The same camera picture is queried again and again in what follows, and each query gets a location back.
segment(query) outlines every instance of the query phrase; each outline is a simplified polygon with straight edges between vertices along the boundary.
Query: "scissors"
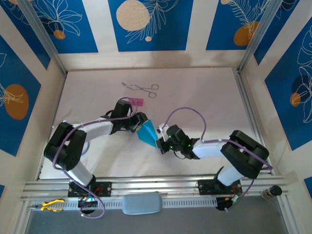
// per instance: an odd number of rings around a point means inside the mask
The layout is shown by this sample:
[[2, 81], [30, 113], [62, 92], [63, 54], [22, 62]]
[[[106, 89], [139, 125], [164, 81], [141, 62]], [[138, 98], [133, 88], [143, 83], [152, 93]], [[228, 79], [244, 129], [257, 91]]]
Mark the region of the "scissors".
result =
[[159, 89], [158, 84], [152, 84], [150, 88], [142, 88], [140, 86], [137, 86], [136, 84], [125, 84], [125, 83], [122, 83], [122, 84], [123, 84], [123, 86], [125, 86], [126, 88], [131, 89], [131, 90], [143, 90], [144, 92], [148, 92], [149, 98], [156, 98], [157, 97], [157, 94], [152, 92], [151, 90]]
[[28, 209], [33, 209], [33, 210], [42, 210], [42, 211], [47, 209], [49, 211], [59, 212], [59, 211], [62, 211], [63, 208], [61, 208], [61, 209], [53, 209], [53, 208], [48, 207], [48, 206], [52, 205], [54, 203], [57, 203], [57, 202], [64, 202], [64, 201], [65, 201], [64, 199], [55, 199], [55, 200], [52, 200], [52, 201], [49, 201], [49, 202], [43, 202], [41, 205], [33, 205], [33, 206], [29, 206], [27, 208]]

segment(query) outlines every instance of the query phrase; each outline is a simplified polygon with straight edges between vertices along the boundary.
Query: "orange circle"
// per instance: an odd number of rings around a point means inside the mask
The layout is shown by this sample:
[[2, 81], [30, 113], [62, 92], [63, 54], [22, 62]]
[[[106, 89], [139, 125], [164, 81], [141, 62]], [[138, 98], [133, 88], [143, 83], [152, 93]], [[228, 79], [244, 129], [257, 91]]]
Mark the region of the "orange circle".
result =
[[63, 40], [63, 39], [66, 37], [65, 33], [64, 33], [63, 31], [61, 31], [61, 30], [55, 30], [55, 31], [53, 32], [53, 35], [54, 35], [57, 39], [60, 39], [60, 40]]
[[29, 98], [24, 87], [19, 84], [11, 84], [5, 89], [4, 97], [7, 99], [4, 105], [9, 116], [18, 120], [25, 118], [29, 107]]
[[294, 107], [299, 106], [300, 104], [300, 94], [298, 93], [293, 93], [291, 95], [291, 105], [293, 105]]
[[258, 27], [258, 24], [258, 21], [252, 21], [240, 27], [234, 35], [234, 43], [238, 46], [248, 45], [256, 28]]

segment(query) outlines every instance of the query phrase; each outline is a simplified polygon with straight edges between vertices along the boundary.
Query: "pliers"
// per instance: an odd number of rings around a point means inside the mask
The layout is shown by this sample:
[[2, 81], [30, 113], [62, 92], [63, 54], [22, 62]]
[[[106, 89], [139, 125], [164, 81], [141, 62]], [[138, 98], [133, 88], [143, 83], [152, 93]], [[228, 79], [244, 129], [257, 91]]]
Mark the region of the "pliers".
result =
[[57, 203], [57, 202], [64, 202], [65, 200], [64, 199], [55, 199], [55, 200], [52, 200], [52, 201], [49, 201], [49, 202], [43, 202], [41, 205], [33, 205], [33, 206], [29, 206], [27, 207], [28, 209], [33, 209], [33, 210], [42, 210], [44, 211], [45, 209], [49, 210], [49, 211], [53, 211], [53, 212], [59, 212], [59, 211], [62, 211], [63, 208], [60, 208], [60, 209], [53, 209], [51, 207], [48, 207], [49, 205], [52, 205], [54, 203]]

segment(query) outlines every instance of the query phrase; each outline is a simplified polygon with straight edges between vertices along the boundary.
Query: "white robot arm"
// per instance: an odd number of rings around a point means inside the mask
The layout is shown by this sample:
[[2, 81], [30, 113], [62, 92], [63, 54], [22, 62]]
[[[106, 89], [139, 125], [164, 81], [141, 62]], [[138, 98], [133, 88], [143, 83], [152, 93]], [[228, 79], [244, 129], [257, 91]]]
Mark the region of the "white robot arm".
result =
[[[58, 168], [66, 171], [81, 186], [94, 191], [98, 187], [96, 178], [80, 162], [83, 145], [94, 138], [108, 136], [120, 130], [136, 132], [148, 119], [142, 112], [127, 117], [129, 111], [132, 112], [130, 103], [119, 100], [114, 110], [109, 111], [91, 125], [90, 123], [86, 126], [82, 124], [82, 126], [79, 125], [81, 126], [79, 129], [75, 130], [75, 125], [67, 122], [61, 123], [48, 142], [44, 156], [54, 162], [54, 166], [57, 165]], [[269, 156], [265, 147], [239, 130], [234, 131], [228, 140], [201, 141], [199, 138], [189, 138], [182, 129], [173, 125], [166, 126], [166, 135], [167, 140], [164, 139], [163, 133], [156, 140], [156, 146], [162, 154], [172, 150], [181, 152], [187, 159], [224, 156], [229, 160], [231, 166], [226, 169], [221, 168], [209, 183], [209, 195], [228, 194], [231, 185], [243, 177], [257, 178]], [[60, 149], [66, 139], [67, 144]], [[83, 195], [81, 191], [77, 194], [77, 196]]]

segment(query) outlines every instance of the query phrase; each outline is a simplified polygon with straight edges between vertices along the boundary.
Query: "pink object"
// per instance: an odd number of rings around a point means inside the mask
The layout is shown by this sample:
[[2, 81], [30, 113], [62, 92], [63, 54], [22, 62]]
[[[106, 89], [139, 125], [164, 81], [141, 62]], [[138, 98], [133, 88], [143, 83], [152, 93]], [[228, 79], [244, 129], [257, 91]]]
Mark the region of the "pink object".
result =
[[[136, 101], [138, 106], [143, 106], [143, 99], [142, 98], [134, 98], [133, 97], [132, 99], [134, 99]], [[131, 105], [135, 105], [135, 103], [131, 99], [129, 99], [128, 101], [130, 102]]]

